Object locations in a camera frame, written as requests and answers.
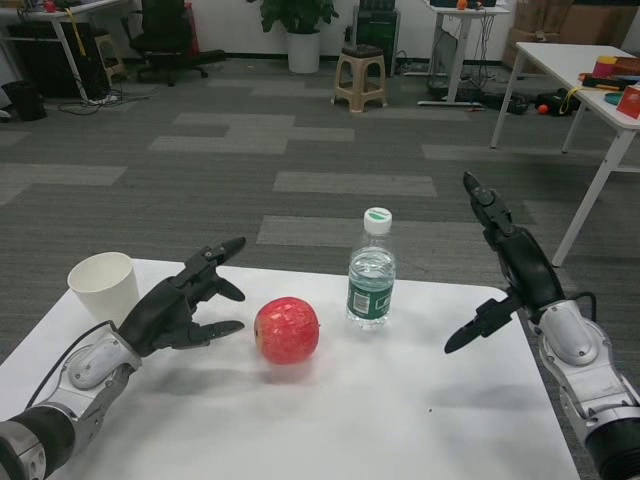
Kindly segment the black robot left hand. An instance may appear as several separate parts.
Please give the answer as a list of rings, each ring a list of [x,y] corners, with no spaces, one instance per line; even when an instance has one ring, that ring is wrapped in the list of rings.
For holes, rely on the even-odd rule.
[[[184,262],[184,268],[153,287],[132,309],[119,335],[142,358],[157,350],[205,347],[244,328],[237,320],[208,325],[193,321],[198,304],[216,295],[242,302],[245,295],[231,282],[217,274],[217,268],[246,245],[244,237],[205,246]]]

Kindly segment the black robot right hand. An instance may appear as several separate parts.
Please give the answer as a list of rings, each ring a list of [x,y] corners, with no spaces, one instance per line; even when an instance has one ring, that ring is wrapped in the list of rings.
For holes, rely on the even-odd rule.
[[[485,241],[498,257],[508,282],[506,298],[490,299],[475,317],[447,340],[444,352],[460,350],[478,337],[487,338],[511,321],[519,309],[536,316],[543,307],[566,298],[560,281],[534,236],[513,222],[499,194],[483,186],[470,172],[463,175],[470,205],[483,227]]]

